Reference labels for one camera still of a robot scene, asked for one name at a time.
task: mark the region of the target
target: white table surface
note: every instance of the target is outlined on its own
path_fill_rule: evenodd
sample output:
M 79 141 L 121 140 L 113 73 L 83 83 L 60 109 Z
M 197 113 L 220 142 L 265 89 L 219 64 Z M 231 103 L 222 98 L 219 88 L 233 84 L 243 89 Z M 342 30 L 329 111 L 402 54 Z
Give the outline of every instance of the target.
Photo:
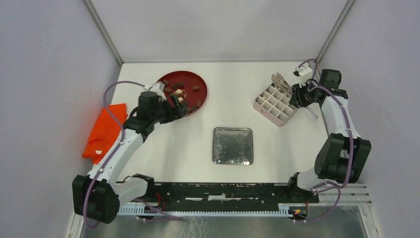
M 299 109 L 277 127 L 253 108 L 255 98 L 279 72 L 290 85 L 298 62 L 129 63 L 118 81 L 152 85 L 167 73 L 186 70 L 203 78 L 208 98 L 190 117 L 156 125 L 145 144 L 132 156 L 119 179 L 136 173 L 166 182 L 287 182 L 295 172 L 314 166 L 327 139 L 319 106 L 311 108 L 315 120 Z M 120 84 L 113 104 L 126 103 L 128 113 L 137 106 L 142 88 Z M 254 163 L 249 166 L 216 165 L 212 162 L 215 127 L 248 127 L 254 136 Z

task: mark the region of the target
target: white wall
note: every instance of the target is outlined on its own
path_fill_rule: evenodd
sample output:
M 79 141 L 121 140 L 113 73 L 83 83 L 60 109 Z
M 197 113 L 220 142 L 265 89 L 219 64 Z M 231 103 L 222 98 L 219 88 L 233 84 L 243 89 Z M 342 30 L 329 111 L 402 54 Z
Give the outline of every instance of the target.
M 346 0 L 92 0 L 125 62 L 315 57 Z
M 0 237 L 64 235 L 117 74 L 81 0 L 0 1 Z
M 372 142 L 361 180 L 386 238 L 419 237 L 420 1 L 356 2 L 322 62 L 343 74 L 358 132 Z

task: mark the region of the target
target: black motor joint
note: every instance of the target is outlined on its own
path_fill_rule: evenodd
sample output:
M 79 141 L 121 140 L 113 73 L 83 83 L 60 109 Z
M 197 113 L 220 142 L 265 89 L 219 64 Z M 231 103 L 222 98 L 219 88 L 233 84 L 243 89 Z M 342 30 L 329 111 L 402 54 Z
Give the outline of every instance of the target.
M 139 96 L 138 106 L 124 122 L 124 129 L 135 130 L 145 141 L 155 129 L 155 124 L 165 124 L 180 119 L 187 114 L 175 95 L 170 95 L 173 106 L 156 92 L 144 91 Z
M 299 84 L 292 86 L 292 97 L 289 104 L 296 108 L 307 107 L 312 103 L 319 103 L 322 105 L 324 99 L 328 96 L 328 93 L 322 89 L 315 89 L 309 91 L 310 88 L 314 87 L 314 79 L 309 79 L 305 86 L 300 87 Z M 341 96 L 347 99 L 347 92 L 339 89 L 341 83 L 341 72 L 333 69 L 323 69 L 319 79 L 319 85 L 329 90 L 336 96 Z

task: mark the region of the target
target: black bracket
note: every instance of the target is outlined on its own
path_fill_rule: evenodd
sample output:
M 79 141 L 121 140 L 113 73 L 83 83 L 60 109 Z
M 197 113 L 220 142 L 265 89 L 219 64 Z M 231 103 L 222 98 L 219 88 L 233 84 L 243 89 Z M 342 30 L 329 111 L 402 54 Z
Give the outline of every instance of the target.
M 359 179 L 371 149 L 368 140 L 360 138 L 352 140 L 354 142 L 354 152 L 349 183 L 355 183 Z M 315 160 L 315 174 L 318 175 L 319 179 L 332 179 L 344 183 L 349 159 L 340 156 L 342 150 L 349 152 L 349 138 L 342 134 L 331 133 Z
M 83 215 L 83 204 L 92 179 L 77 175 L 72 183 L 74 212 Z M 118 195 L 106 180 L 95 181 L 88 200 L 87 217 L 109 224 L 119 210 Z
M 174 107 L 156 92 L 142 92 L 139 96 L 138 106 L 124 122 L 124 129 L 135 130 L 136 133 L 142 135 L 143 141 L 145 141 L 154 131 L 156 123 L 164 124 L 184 117 L 187 114 L 186 107 L 182 106 L 174 95 L 170 95 L 170 99 Z
M 147 182 L 146 194 L 143 195 L 143 197 L 154 197 L 155 196 L 155 179 L 154 178 L 152 178 L 150 176 L 146 176 L 146 175 L 141 175 L 141 174 L 135 174 L 135 175 L 133 175 L 133 178 L 143 179 L 144 181 Z
M 338 97 L 343 97 L 348 99 L 346 90 L 339 89 L 341 83 L 341 73 L 338 70 L 333 69 L 323 69 L 321 72 L 321 77 L 319 80 L 319 85 L 325 87 L 333 95 Z M 297 107 L 307 107 L 312 103 L 318 103 L 322 106 L 325 98 L 328 96 L 328 93 L 322 89 L 315 89 L 311 92 L 308 91 L 310 87 L 309 84 L 306 84 L 303 87 L 300 87 L 299 84 L 292 85 L 292 97 L 290 98 L 290 104 Z
M 295 202 L 306 202 L 306 200 L 308 200 L 309 202 L 318 203 L 318 195 L 314 195 L 311 191 L 303 190 L 298 187 L 298 175 L 299 172 L 295 173 L 292 177 L 289 178 L 289 182 L 287 183 L 288 197 Z

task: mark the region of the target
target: metal floor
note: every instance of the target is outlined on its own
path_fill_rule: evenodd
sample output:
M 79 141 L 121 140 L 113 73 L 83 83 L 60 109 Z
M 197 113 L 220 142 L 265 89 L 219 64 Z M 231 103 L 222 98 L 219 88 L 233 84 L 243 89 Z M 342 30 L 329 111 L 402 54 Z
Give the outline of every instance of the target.
M 328 208 L 312 207 L 309 218 Z M 366 238 L 358 207 L 337 207 L 305 224 L 270 217 L 190 217 L 185 221 L 143 223 L 119 216 L 111 224 L 87 230 L 86 238 Z

